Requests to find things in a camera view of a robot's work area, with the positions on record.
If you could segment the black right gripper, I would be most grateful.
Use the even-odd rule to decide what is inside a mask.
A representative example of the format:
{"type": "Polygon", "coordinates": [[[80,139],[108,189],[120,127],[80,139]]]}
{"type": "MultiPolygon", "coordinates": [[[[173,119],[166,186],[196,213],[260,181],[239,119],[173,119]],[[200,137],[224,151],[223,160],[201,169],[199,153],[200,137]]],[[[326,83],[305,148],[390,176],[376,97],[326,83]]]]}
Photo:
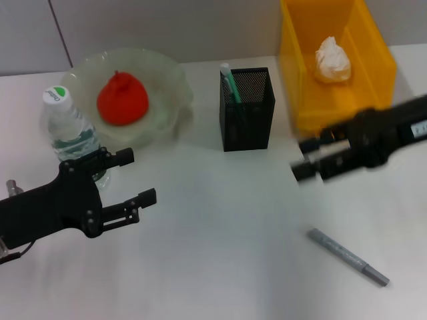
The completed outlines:
{"type": "Polygon", "coordinates": [[[303,154],[317,151],[323,145],[346,140],[355,157],[328,157],[314,162],[292,165],[298,182],[319,175],[329,180],[350,171],[375,168],[403,148],[426,140],[426,96],[403,102],[384,110],[369,109],[350,120],[347,129],[325,128],[316,137],[299,142],[303,154]]]}

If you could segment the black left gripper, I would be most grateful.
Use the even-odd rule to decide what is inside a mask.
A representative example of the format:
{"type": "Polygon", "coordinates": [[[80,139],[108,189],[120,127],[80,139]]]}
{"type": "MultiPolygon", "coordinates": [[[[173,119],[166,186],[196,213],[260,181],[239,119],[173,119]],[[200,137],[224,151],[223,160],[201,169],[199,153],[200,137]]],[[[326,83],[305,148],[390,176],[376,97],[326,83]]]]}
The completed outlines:
{"type": "Polygon", "coordinates": [[[110,153],[105,147],[59,165],[50,183],[1,201],[1,240],[15,249],[64,229],[78,229],[88,238],[139,223],[139,209],[157,203],[154,188],[136,197],[102,207],[92,174],[134,162],[132,148],[110,153]]]}

